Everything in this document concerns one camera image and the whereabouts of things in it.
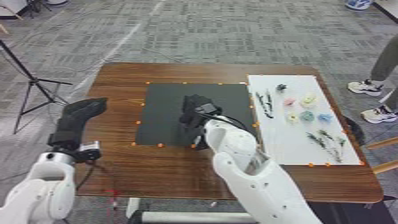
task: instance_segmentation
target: pink object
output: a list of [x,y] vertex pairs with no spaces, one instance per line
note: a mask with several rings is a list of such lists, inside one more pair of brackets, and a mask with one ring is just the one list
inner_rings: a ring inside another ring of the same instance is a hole
[[295,104],[295,99],[294,98],[288,98],[283,102],[285,106],[294,106]]

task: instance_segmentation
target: blue object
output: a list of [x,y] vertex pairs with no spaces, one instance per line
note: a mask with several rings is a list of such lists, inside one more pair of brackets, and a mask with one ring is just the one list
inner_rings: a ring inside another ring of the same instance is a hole
[[370,8],[373,0],[347,0],[345,6],[356,11],[363,11]]
[[331,123],[333,121],[333,115],[331,114],[320,114],[318,115],[318,120],[326,123]]
[[302,121],[310,121],[310,122],[315,120],[315,114],[311,111],[304,111],[301,113],[301,119],[302,119]]

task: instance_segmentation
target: shoe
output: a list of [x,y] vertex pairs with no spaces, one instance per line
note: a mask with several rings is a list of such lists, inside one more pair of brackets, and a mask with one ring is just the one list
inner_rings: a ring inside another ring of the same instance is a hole
[[381,96],[382,94],[382,86],[375,86],[370,79],[366,79],[363,82],[350,82],[349,90],[354,93],[366,93],[370,96]]
[[382,105],[377,109],[366,110],[363,113],[365,120],[379,124],[382,122],[395,122],[398,119],[398,113],[395,113],[386,105]]

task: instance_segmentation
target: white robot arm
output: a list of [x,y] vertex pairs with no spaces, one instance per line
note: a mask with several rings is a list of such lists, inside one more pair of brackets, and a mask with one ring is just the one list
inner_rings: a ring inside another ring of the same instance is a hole
[[253,175],[246,172],[260,156],[251,133],[221,120],[206,122],[205,130],[215,172],[254,220],[265,224],[320,224],[297,184],[272,159],[260,164]]
[[103,113],[107,99],[70,104],[48,144],[52,152],[39,156],[29,175],[13,188],[0,208],[2,224],[52,224],[71,212],[75,201],[75,163],[100,157],[100,143],[80,146],[86,121]]

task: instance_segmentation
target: white sheet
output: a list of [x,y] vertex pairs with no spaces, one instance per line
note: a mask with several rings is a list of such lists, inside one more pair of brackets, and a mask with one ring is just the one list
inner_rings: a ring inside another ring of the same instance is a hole
[[[276,91],[279,84],[288,86],[285,93],[278,93]],[[274,101],[274,119],[265,116],[256,98],[256,92],[265,95],[267,89]],[[327,163],[333,165],[359,165],[361,160],[349,136],[343,133],[343,127],[331,109],[317,77],[313,75],[249,75],[249,91],[254,99],[265,151],[278,163],[286,165],[308,165],[310,163],[315,165],[326,165]],[[313,109],[306,109],[301,106],[301,100],[308,93],[315,93],[318,98]],[[297,99],[294,107],[283,104],[286,98]],[[301,115],[306,110],[315,114],[315,121],[306,122],[299,120],[299,123],[292,124],[286,120],[288,113],[294,112]],[[333,115],[333,122],[329,124],[318,120],[320,114]],[[308,132],[320,136],[320,130],[327,131],[334,139],[340,137],[347,140],[345,146],[340,149],[343,152],[342,162],[336,161],[336,157],[331,156],[327,150],[324,150],[322,146],[308,138]]]

